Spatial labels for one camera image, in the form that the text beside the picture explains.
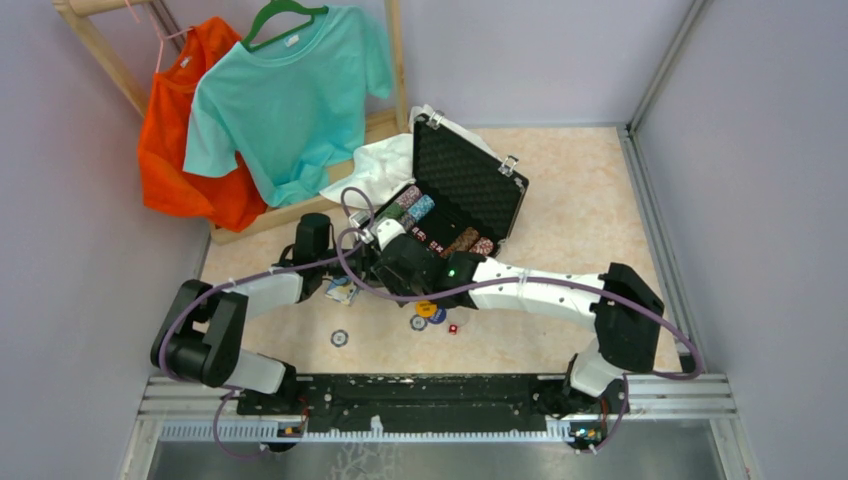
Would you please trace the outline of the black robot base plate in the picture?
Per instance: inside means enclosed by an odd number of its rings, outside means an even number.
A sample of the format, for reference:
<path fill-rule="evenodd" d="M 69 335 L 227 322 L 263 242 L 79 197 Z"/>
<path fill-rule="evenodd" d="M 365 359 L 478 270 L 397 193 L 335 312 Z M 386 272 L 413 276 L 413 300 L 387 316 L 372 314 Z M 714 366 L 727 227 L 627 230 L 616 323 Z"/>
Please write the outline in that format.
<path fill-rule="evenodd" d="M 237 412 L 304 418 L 309 433 L 536 433 L 570 414 L 614 413 L 623 392 L 615 380 L 590 398 L 562 374 L 311 374 L 276 394 L 245 391 Z"/>

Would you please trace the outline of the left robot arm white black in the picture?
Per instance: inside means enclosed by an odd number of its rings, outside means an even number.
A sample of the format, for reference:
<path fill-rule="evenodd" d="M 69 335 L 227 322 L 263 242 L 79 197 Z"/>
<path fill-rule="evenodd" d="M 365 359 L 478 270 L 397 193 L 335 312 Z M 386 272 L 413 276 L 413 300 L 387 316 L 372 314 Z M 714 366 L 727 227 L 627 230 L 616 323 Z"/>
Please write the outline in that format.
<path fill-rule="evenodd" d="M 300 388 L 295 367 L 243 349 L 246 323 L 278 307 L 309 299 L 327 279 L 367 279 L 377 252 L 359 244 L 334 250 L 324 214 L 301 217 L 295 241 L 268 270 L 213 286 L 185 281 L 151 346 L 150 361 L 169 378 L 208 387 L 252 390 L 277 414 L 292 411 Z"/>

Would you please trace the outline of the black poker set case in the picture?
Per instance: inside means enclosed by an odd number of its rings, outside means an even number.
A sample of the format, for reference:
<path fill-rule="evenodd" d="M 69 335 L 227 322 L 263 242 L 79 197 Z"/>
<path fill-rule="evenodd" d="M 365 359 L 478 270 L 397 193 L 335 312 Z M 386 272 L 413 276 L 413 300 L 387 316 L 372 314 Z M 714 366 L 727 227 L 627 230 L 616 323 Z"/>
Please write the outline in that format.
<path fill-rule="evenodd" d="M 496 244 L 489 255 L 497 256 L 509 239 L 529 188 L 529 180 L 516 170 L 518 159 L 504 159 L 486 151 L 448 124 L 444 115 L 412 116 L 413 178 L 403 185 L 379 215 L 409 185 L 429 195 L 434 208 L 415 226 L 448 247 L 467 227 Z"/>

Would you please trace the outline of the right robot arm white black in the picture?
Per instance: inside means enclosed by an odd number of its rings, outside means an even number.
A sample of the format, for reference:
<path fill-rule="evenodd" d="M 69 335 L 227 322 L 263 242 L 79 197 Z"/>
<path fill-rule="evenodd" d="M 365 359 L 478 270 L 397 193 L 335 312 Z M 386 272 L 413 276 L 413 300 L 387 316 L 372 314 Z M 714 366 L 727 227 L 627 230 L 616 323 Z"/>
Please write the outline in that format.
<path fill-rule="evenodd" d="M 630 266 L 594 274 L 555 274 L 458 252 L 441 258 L 408 234 L 367 244 L 371 272 L 397 302 L 444 309 L 511 310 L 565 320 L 595 336 L 571 362 L 563 398 L 590 411 L 624 373 L 652 371 L 664 303 Z"/>

